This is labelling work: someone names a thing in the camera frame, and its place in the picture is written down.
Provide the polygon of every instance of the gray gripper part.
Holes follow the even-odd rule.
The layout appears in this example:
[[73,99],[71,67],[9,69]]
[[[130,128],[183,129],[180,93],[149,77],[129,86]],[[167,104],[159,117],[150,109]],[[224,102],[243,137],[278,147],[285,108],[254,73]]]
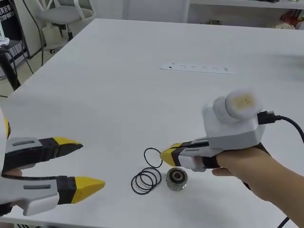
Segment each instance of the gray gripper part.
[[30,202],[57,195],[56,180],[16,180],[0,177],[0,204]]
[[37,138],[11,138],[6,141],[5,153],[41,146],[42,144]]

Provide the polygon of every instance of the black rubber o-ring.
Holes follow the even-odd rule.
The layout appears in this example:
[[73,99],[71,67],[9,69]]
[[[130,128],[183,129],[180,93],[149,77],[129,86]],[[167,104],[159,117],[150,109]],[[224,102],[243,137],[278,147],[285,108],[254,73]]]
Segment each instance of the black rubber o-ring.
[[[153,188],[150,188],[149,190],[147,190],[146,192],[139,192],[139,191],[136,191],[135,190],[135,188],[134,188],[134,186],[133,186],[133,181],[138,177],[138,175],[140,175],[139,173],[135,176],[135,177],[133,177],[132,178],[132,180],[131,180],[131,188],[132,188],[132,190],[135,192],[135,193],[137,193],[138,195],[145,195],[145,194],[148,194],[150,191],[152,191],[152,189]],[[147,176],[150,180],[151,180],[151,183],[153,183],[153,180],[152,180],[152,178],[151,177],[149,177],[148,175],[146,175],[146,174],[142,174],[143,176]]]
[[161,181],[162,181],[162,175],[161,175],[161,173],[160,173],[156,168],[147,167],[147,168],[144,168],[144,169],[142,170],[142,172],[145,171],[145,170],[153,170],[153,171],[156,171],[156,172],[158,173],[158,175],[159,175],[159,177],[160,177],[160,180],[159,180],[158,182],[156,182],[155,187],[161,183]]
[[155,168],[155,169],[161,167],[161,166],[162,166],[162,161],[161,161],[161,163],[160,163],[159,166],[152,166],[152,165],[147,161],[146,152],[147,152],[148,150],[155,150],[155,151],[157,151],[159,154],[161,154],[161,152],[160,152],[159,150],[153,148],[153,147],[149,147],[149,148],[147,148],[147,149],[144,151],[144,153],[143,153],[144,159],[145,159],[145,161],[148,163],[148,165],[150,165],[152,168]]
[[[152,176],[154,176],[154,178],[155,178],[155,183],[152,182],[152,184],[148,184],[148,183],[144,182],[144,180],[143,180],[143,178],[142,178],[142,176],[144,176],[144,175],[143,175],[144,173],[149,173],[149,174],[151,174]],[[150,190],[150,188],[149,188],[149,189],[144,189],[144,188],[140,187],[139,184],[137,183],[137,178],[138,178],[138,177],[140,178],[141,182],[142,182],[144,185],[149,186],[149,187],[151,187],[151,188],[153,188],[153,189],[154,189],[154,187],[155,187],[156,184],[157,184],[157,177],[155,176],[154,173],[152,173],[152,172],[150,172],[150,171],[141,171],[141,172],[139,173],[139,175],[135,178],[135,183],[136,183],[137,187],[140,188],[141,190]]]

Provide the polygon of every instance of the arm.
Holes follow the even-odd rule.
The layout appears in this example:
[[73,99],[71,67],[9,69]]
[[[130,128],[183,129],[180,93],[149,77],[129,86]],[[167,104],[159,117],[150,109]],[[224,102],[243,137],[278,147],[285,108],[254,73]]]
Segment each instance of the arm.
[[304,228],[304,177],[287,169],[257,148],[227,151],[217,156],[216,176],[236,176],[248,183],[253,193],[281,209]]

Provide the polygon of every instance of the chair leg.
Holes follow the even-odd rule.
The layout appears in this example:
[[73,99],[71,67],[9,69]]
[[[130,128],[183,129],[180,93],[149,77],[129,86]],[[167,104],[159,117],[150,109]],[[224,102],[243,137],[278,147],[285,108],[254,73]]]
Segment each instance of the chair leg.
[[67,27],[67,36],[68,36],[68,41],[71,41],[74,37],[73,37],[73,33],[69,27],[69,25],[66,26]]

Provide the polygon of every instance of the yellow fingertip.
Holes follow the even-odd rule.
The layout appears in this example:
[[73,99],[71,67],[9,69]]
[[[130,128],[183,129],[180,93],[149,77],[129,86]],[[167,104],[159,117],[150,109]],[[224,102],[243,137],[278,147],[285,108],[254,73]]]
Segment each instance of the yellow fingertip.
[[5,124],[6,138],[8,139],[9,135],[10,135],[10,125],[9,125],[7,118],[4,118],[4,124]]
[[78,203],[93,195],[105,186],[103,180],[90,177],[75,177],[76,191],[71,203]]
[[169,164],[170,166],[175,166],[174,160],[173,160],[173,158],[172,158],[172,152],[175,151],[175,150],[176,150],[176,149],[174,149],[174,148],[173,148],[173,149],[169,148],[169,149],[165,150],[164,152],[162,152],[162,153],[160,154],[161,159],[162,159],[165,163]]
[[59,144],[59,145],[64,145],[64,144],[81,144],[80,142],[67,139],[65,137],[53,137],[53,139]]

